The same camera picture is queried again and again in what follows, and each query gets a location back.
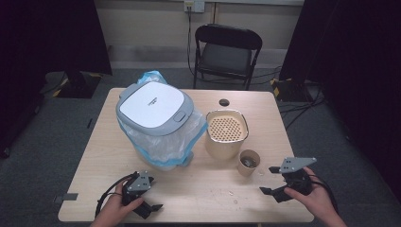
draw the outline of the wooden table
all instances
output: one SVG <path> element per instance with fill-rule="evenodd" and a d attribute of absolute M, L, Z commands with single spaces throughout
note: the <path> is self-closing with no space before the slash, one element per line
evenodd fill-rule
<path fill-rule="evenodd" d="M 218 161 L 207 153 L 205 134 L 194 146 L 195 157 L 187 167 L 160 171 L 142 162 L 116 120 L 115 106 L 123 90 L 114 88 L 109 92 L 68 190 L 68 193 L 78 193 L 77 200 L 63 202 L 59 212 L 61 221 L 92 221 L 100 196 L 121 177 L 141 170 L 148 170 L 155 179 L 153 187 L 143 195 L 145 201 L 164 206 L 147 219 L 132 212 L 124 222 L 263 223 L 309 222 L 313 219 L 296 200 L 277 203 L 259 189 L 259 186 L 276 188 L 284 185 L 283 177 L 271 174 L 268 168 L 280 166 L 285 157 L 293 156 L 271 93 L 183 90 L 205 115 L 225 108 L 243 113 L 249 136 L 241 150 L 253 149 L 261 157 L 258 169 L 245 178 L 236 169 L 236 158 Z M 222 98 L 230 101 L 228 107 L 218 104 Z"/>

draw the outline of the white container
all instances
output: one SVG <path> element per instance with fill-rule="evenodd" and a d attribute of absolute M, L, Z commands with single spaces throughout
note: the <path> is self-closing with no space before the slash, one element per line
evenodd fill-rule
<path fill-rule="evenodd" d="M 207 126 L 186 93 L 155 81 L 124 90 L 116 114 L 140 158 L 163 171 L 188 165 L 192 146 Z"/>
<path fill-rule="evenodd" d="M 209 124 L 206 135 L 206 150 L 213 158 L 234 158 L 248 137 L 248 125 L 241 112 L 215 110 L 206 115 Z"/>

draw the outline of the hand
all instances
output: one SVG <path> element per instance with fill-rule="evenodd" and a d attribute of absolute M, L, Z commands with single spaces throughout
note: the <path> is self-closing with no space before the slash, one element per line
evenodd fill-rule
<path fill-rule="evenodd" d="M 304 170 L 308 175 L 315 175 L 315 173 L 308 167 L 304 167 Z M 310 179 L 313 182 L 319 182 L 319 179 L 316 177 L 311 176 Z M 326 226 L 346 226 L 334 209 L 327 191 L 322 186 L 313 183 L 312 192 L 307 196 L 290 187 L 286 187 L 284 192 L 293 199 L 302 203 L 310 213 L 322 221 Z"/>
<path fill-rule="evenodd" d="M 100 211 L 100 213 L 95 218 L 94 222 L 92 222 L 91 227 L 112 227 L 116 226 L 124 217 L 132 212 L 136 207 L 142 204 L 144 199 L 138 198 L 135 201 L 132 201 L 127 206 L 122 203 L 122 190 L 123 183 L 119 183 L 115 187 L 116 194 L 113 194 L 109 197 L 106 204 Z"/>

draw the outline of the cable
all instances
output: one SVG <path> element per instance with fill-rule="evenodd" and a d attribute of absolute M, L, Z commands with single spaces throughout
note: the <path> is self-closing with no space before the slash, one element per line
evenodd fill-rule
<path fill-rule="evenodd" d="M 216 22 L 216 6 L 217 6 L 217 4 L 218 3 L 214 3 L 214 6 L 213 6 L 213 24 Z"/>
<path fill-rule="evenodd" d="M 297 116 L 295 116 L 295 118 L 292 119 L 292 120 L 288 123 L 288 125 L 286 125 L 286 130 L 288 130 L 288 128 L 289 128 L 289 127 L 295 122 L 295 120 L 298 119 L 302 114 L 304 114 L 307 110 L 309 110 L 310 108 L 312 108 L 313 106 L 315 106 L 316 101 L 318 100 L 319 94 L 321 93 L 321 90 L 322 90 L 322 86 L 319 87 L 319 91 L 318 91 L 318 93 L 316 94 L 315 99 L 313 99 L 312 103 L 306 104 L 306 105 L 308 105 L 308 106 L 305 106 L 304 108 L 300 109 L 300 110 L 302 110 L 302 111 L 301 111 Z"/>
<path fill-rule="evenodd" d="M 282 107 L 289 107 L 289 106 L 292 107 L 292 109 L 294 109 L 294 108 L 302 108 L 302 107 L 308 106 L 308 104 L 303 104 L 303 105 L 286 104 L 286 105 L 280 105 L 280 106 L 278 106 L 278 107 L 279 107 L 279 108 L 282 108 Z M 285 110 L 285 111 L 281 111 L 280 113 L 291 112 L 292 109 Z"/>
<path fill-rule="evenodd" d="M 283 65 L 280 65 L 280 66 L 275 67 L 275 68 L 274 68 L 274 73 L 276 73 L 276 70 L 277 70 L 278 68 L 280 68 L 280 70 L 279 70 L 277 73 L 280 73 L 280 72 L 281 72 L 281 68 L 283 68 Z"/>
<path fill-rule="evenodd" d="M 270 75 L 274 75 L 273 78 L 275 78 L 275 74 L 277 74 L 278 72 L 275 71 L 275 72 L 268 73 L 268 74 L 258 75 L 258 76 L 253 77 L 253 79 L 262 78 L 262 77 L 267 77 L 267 76 L 270 76 Z M 234 79 L 199 79 L 199 80 L 201 80 L 201 81 L 203 81 L 203 82 L 219 83 L 219 84 L 234 84 L 234 85 L 242 84 L 242 83 L 240 83 L 240 82 L 233 82 L 233 83 L 218 82 L 218 81 L 227 81 L 227 80 L 234 80 Z M 270 82 L 271 80 L 272 80 L 272 79 L 268 79 L 267 81 L 263 81 L 263 82 L 253 82 L 253 83 L 251 83 L 251 85 L 255 85 L 255 84 L 264 84 L 264 83 Z"/>
<path fill-rule="evenodd" d="M 188 68 L 189 71 L 191 72 L 192 76 L 195 77 L 194 72 L 192 71 L 191 64 L 189 63 L 189 57 L 191 56 L 191 10 L 192 8 L 186 7 L 187 13 L 188 13 L 188 41 L 187 41 L 187 46 L 186 46 L 186 57 L 187 57 L 187 62 L 188 62 Z"/>
<path fill-rule="evenodd" d="M 103 193 L 103 195 L 100 197 L 100 199 L 97 201 L 97 207 L 96 207 L 96 212 L 95 212 L 95 217 L 100 213 L 100 209 L 101 209 L 101 205 L 103 204 L 104 200 L 106 199 L 107 196 L 112 195 L 112 194 L 118 194 L 118 193 L 109 193 L 116 185 L 118 185 L 119 183 L 127 180 L 128 178 L 132 178 L 134 177 L 134 174 L 130 174 L 127 175 L 123 178 L 121 178 L 120 180 L 118 180 L 116 183 L 113 183 L 113 185 L 111 187 L 109 187 L 109 189 L 107 189 L 107 191 L 105 193 Z"/>
<path fill-rule="evenodd" d="M 322 100 L 320 100 L 319 102 L 314 103 L 312 105 L 312 107 L 318 106 L 318 105 L 324 103 L 324 101 L 325 101 L 325 98 L 322 98 Z M 285 107 L 285 106 L 293 106 L 293 108 L 291 108 L 289 110 L 281 111 L 280 114 L 287 114 L 287 113 L 290 113 L 290 112 L 300 111 L 300 110 L 303 110 L 305 108 L 309 108 L 310 104 L 304 104 L 304 105 L 299 105 L 299 106 L 298 105 L 293 105 L 293 104 L 288 104 L 288 105 L 279 106 L 279 107 Z"/>
<path fill-rule="evenodd" d="M 336 210 L 337 214 L 339 213 L 339 206 L 337 204 L 336 198 L 334 197 L 334 193 L 331 190 L 330 186 L 320 177 L 316 176 L 316 175 L 308 175 L 309 177 L 315 177 L 317 178 L 320 182 L 314 182 L 312 181 L 312 183 L 317 184 L 322 186 L 328 193 L 328 196 L 331 200 L 331 203 L 333 204 L 334 209 Z"/>

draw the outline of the plastic bag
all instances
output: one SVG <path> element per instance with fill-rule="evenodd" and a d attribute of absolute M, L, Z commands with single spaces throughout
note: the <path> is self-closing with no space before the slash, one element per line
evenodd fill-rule
<path fill-rule="evenodd" d="M 156 82 L 162 82 L 164 84 L 167 84 L 165 78 L 163 78 L 162 74 L 160 74 L 159 71 L 150 71 L 144 73 L 140 79 L 138 79 L 137 84 L 141 84 L 144 82 L 150 82 L 150 81 L 156 81 Z"/>
<path fill-rule="evenodd" d="M 158 81 L 166 84 L 166 80 L 158 71 L 145 73 L 138 84 Z M 192 148 L 207 130 L 206 118 L 194 107 L 193 113 L 176 131 L 163 135 L 152 136 L 136 131 L 117 117 L 124 133 L 130 138 L 135 149 L 142 154 L 147 162 L 154 166 L 186 166 L 193 157 Z"/>

